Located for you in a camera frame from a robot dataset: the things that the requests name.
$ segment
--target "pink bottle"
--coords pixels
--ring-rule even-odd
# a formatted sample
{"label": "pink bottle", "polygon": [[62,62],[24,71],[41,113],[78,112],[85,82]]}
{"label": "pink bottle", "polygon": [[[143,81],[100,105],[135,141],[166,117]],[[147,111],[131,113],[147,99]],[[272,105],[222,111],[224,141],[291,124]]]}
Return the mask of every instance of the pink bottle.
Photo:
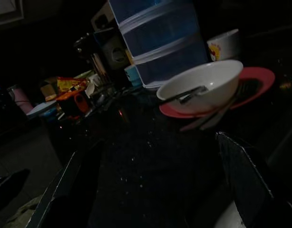
{"label": "pink bottle", "polygon": [[30,100],[18,85],[13,85],[12,87],[8,88],[8,92],[13,101],[16,102],[16,104],[25,114],[32,111],[33,106],[31,105]]}

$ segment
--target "red plate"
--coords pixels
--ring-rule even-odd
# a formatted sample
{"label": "red plate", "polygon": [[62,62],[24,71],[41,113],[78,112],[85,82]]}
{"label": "red plate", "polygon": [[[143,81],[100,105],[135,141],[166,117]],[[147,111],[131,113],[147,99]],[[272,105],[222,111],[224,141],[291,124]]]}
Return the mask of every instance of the red plate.
{"label": "red plate", "polygon": [[[262,87],[258,90],[256,94],[240,103],[234,104],[230,109],[235,109],[242,105],[245,105],[253,101],[254,99],[258,98],[263,93],[265,93],[270,87],[272,87],[275,80],[275,75],[271,70],[262,67],[244,67],[240,74],[240,79],[257,79],[262,83]],[[166,116],[181,119],[202,117],[208,114],[208,113],[181,114],[173,110],[168,104],[160,106],[160,111]]]}

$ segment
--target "light blue cup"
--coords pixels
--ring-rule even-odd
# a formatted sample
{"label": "light blue cup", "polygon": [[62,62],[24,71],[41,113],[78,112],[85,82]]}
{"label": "light blue cup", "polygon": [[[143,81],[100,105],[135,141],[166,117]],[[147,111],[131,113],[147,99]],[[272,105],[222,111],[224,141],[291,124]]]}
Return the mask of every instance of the light blue cup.
{"label": "light blue cup", "polygon": [[141,79],[139,73],[137,72],[136,66],[131,65],[125,68],[126,75],[129,81],[132,83],[133,87],[141,86]]}

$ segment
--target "white mug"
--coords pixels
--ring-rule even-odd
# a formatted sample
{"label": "white mug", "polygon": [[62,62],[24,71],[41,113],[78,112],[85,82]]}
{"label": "white mug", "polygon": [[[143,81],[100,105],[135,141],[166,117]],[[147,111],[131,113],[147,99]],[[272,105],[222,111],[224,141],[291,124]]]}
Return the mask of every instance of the white mug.
{"label": "white mug", "polygon": [[212,61],[236,58],[240,54],[239,30],[225,32],[207,41]]}

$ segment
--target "white bowl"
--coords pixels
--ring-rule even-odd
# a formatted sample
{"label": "white bowl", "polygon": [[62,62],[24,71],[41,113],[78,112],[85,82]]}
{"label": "white bowl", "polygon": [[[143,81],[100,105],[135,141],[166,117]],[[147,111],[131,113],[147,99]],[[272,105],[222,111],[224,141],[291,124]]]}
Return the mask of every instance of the white bowl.
{"label": "white bowl", "polygon": [[226,104],[235,94],[242,70],[243,64],[236,60],[200,65],[174,76],[159,88],[156,96],[160,100],[166,100],[198,86],[206,86],[208,91],[194,96],[187,103],[182,105],[175,100],[169,105],[183,114],[209,112]]}

